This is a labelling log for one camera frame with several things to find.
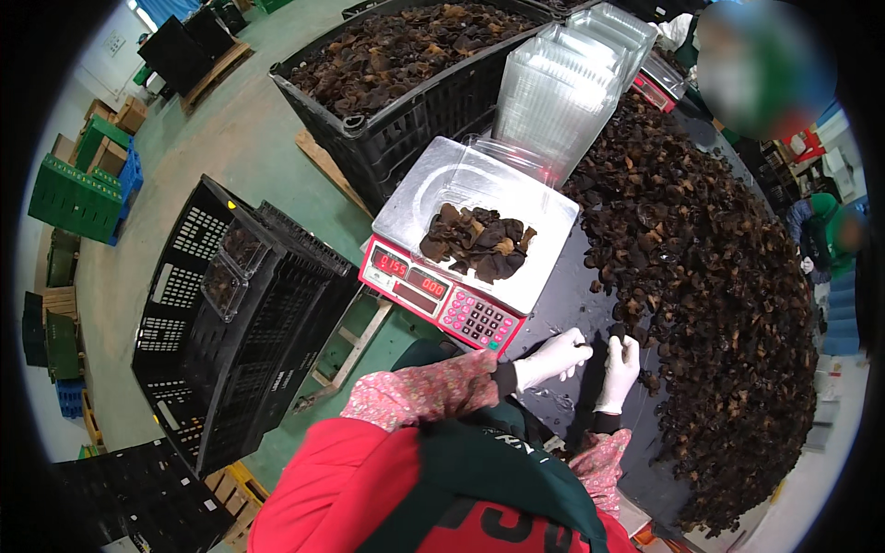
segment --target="black sleeve cuff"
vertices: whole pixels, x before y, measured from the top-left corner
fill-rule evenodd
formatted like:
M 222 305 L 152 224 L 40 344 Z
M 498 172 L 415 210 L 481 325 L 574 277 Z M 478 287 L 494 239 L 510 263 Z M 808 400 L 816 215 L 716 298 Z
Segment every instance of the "black sleeve cuff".
M 594 434 L 614 434 L 620 430 L 620 415 L 610 415 L 608 413 L 596 412 L 593 418 Z
M 492 373 L 492 380 L 498 385 L 498 397 L 507 397 L 516 391 L 516 369 L 513 363 L 498 363 L 498 368 Z

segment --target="pink floral sleeve cover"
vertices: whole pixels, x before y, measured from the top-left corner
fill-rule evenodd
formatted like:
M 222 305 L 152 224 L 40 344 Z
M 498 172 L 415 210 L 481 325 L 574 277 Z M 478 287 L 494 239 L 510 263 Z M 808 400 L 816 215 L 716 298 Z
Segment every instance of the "pink floral sleeve cover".
M 372 373 L 357 380 L 341 416 L 363 420 L 388 432 L 419 422 L 460 417 L 498 404 L 496 354 L 488 349 L 395 373 Z M 630 441 L 626 429 L 585 437 L 588 448 L 569 467 L 601 511 L 617 518 L 620 458 Z

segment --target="green floor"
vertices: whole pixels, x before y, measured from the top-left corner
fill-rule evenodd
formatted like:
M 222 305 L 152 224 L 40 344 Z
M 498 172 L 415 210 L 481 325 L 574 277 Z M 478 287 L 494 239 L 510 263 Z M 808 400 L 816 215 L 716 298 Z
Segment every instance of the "green floor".
M 301 121 L 267 77 L 281 61 L 341 21 L 354 0 L 294 0 L 267 16 L 247 12 L 251 24 L 239 38 L 255 55 L 246 60 L 199 105 L 190 118 L 178 97 L 154 103 L 135 138 L 142 157 L 144 188 L 115 248 L 84 240 L 77 271 L 81 328 L 88 357 L 87 382 L 98 425 L 111 450 L 163 435 L 130 369 L 135 329 L 147 299 L 160 251 L 182 205 L 202 173 L 252 205 L 276 205 L 354 263 L 371 220 L 351 204 L 295 145 Z M 347 326 L 359 335 L 372 317 L 362 302 Z M 348 385 L 299 415 L 287 415 L 266 434 L 246 465 L 273 488 L 313 421 L 333 417 L 361 375 L 388 369 L 420 336 L 438 331 L 407 311 L 394 309 L 355 368 Z M 343 340 L 327 353 L 334 365 L 350 345 Z

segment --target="scale keypad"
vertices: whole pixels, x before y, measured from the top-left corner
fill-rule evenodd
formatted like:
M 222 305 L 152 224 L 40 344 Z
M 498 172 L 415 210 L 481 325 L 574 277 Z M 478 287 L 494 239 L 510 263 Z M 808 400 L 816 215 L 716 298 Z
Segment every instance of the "scale keypad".
M 516 324 L 510 313 L 462 288 L 455 289 L 445 307 L 440 324 L 456 331 L 462 341 L 479 348 L 498 351 Z

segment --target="gloved hand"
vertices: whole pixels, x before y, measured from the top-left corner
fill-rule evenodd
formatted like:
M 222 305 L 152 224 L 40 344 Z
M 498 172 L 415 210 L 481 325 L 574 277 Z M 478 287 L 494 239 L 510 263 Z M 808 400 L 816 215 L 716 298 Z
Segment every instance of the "gloved hand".
M 799 262 L 799 268 L 802 269 L 803 273 L 808 274 L 814 270 L 814 262 L 810 257 L 806 257 L 801 262 Z
M 618 336 L 609 338 L 609 357 L 605 360 L 603 392 L 596 400 L 593 411 L 620 415 L 627 393 L 639 377 L 639 342 L 632 336 L 624 336 L 623 345 Z
M 574 368 L 593 357 L 593 348 L 587 345 L 576 348 L 579 343 L 584 343 L 584 335 L 577 328 L 569 328 L 550 338 L 529 357 L 513 361 L 516 390 L 522 394 L 557 374 L 562 381 L 574 376 Z

